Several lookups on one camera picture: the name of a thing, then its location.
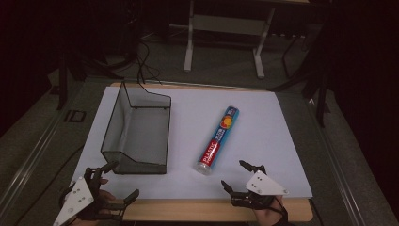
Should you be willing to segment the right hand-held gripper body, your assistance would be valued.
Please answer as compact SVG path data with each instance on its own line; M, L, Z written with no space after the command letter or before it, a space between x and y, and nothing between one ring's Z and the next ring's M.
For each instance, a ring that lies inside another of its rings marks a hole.
M258 170L246 184L247 192L230 189L231 204L237 207L262 210L270 207L277 196L288 195L289 191Z

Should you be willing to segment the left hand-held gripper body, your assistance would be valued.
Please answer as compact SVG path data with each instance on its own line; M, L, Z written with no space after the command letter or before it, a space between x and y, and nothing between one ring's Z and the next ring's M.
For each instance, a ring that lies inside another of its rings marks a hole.
M101 168L87 168L85 174L67 190L66 200L53 226L72 226L77 222L95 222L104 219L122 221L124 203L101 202L97 192L101 189Z

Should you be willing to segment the person's left hand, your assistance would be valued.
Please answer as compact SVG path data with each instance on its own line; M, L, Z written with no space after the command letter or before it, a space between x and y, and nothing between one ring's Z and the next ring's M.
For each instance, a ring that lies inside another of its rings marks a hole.
M100 185L101 186L106 185L107 183L108 183L107 179L105 179L105 178L101 178L100 179ZM100 189L97 192L97 200L98 201L101 201L101 202L112 202L115 199L116 199L116 197L113 194L111 194L110 192L106 191L106 190Z

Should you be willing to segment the person's right hand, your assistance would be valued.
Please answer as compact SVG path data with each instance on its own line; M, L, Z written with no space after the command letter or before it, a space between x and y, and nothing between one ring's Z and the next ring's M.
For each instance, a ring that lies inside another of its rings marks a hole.
M274 226L285 216L283 209L282 197L276 196L268 208L253 213L260 226Z

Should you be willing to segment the white paper sheet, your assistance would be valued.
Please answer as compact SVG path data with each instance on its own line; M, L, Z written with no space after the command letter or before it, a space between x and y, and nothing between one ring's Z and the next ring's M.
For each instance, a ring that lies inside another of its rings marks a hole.
M241 191L251 174L241 161L263 165L290 198L309 198L311 188L276 95L267 91L167 89L171 99L167 171L163 175L107 173L105 190L124 198L135 189L142 199L225 199L222 185ZM194 166L225 109L240 111L210 175Z

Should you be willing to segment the blue red plastic wrap tube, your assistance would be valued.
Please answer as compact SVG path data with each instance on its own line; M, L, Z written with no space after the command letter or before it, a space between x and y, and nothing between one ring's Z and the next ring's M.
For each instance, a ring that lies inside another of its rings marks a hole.
M229 106L220 121L217 124L217 128L209 140L206 148L195 166L197 172L203 175L209 175L214 167L220 150L222 149L227 137L229 136L231 129L233 128L236 119L239 116L239 109L234 106Z

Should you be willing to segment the grey mesh basket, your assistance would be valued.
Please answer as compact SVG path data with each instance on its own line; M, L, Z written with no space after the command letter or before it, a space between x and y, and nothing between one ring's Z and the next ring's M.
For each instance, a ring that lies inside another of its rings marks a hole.
M119 87L101 154L116 174L165 174L171 98L138 85Z

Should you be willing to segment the black floor socket plate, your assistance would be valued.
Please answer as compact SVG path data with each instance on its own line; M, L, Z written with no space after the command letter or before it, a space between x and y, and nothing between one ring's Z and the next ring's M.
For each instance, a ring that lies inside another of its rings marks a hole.
M64 118L64 122L83 122L87 112L81 110L69 110Z

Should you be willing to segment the black tripod stand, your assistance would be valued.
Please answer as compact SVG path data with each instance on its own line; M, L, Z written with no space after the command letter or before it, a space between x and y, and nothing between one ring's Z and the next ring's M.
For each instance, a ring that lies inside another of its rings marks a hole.
M121 76L110 72L105 66L75 48L61 49L58 55L58 86L56 89L58 110L62 109L68 101L68 74L77 81L84 81L88 77L85 67L90 67L111 79L122 79Z
M316 121L321 127L325 127L324 114L327 106L328 72L325 58L319 55L319 51L322 50L321 34L322 32L319 32L314 36L314 40L310 44L302 63L289 80L280 85L268 88L268 90L282 92L303 83L304 87L300 91L300 94L308 101L315 101Z

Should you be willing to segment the white metal stand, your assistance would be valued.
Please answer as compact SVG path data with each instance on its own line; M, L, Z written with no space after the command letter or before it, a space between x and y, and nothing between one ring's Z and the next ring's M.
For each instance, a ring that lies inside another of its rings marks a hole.
M240 35L252 35L260 38L258 45L252 50L256 74L259 79L264 79L263 62L261 53L268 35L275 8L269 9L266 19L250 20L230 17L201 15L194 12L195 0L190 0L188 17L188 39L184 58L184 71L190 73L194 53L193 35L195 30L221 32Z

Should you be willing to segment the metal floor rail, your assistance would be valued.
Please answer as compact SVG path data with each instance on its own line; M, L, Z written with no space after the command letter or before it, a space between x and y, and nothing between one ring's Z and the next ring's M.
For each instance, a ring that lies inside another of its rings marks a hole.
M60 101L45 94L0 137L0 219L18 199L74 97L72 92Z
M322 127L320 127L319 130L321 133L321 138L324 141L324 144L327 148L328 161L331 167L332 174L336 181L336 185L340 191L343 203L345 205L345 209L348 213L349 218L352 221L352 225L365 226L365 221L363 219L361 212L359 211L358 204L353 196L349 184L345 179L342 167L335 154L335 150L331 144L331 140L327 135L327 131Z

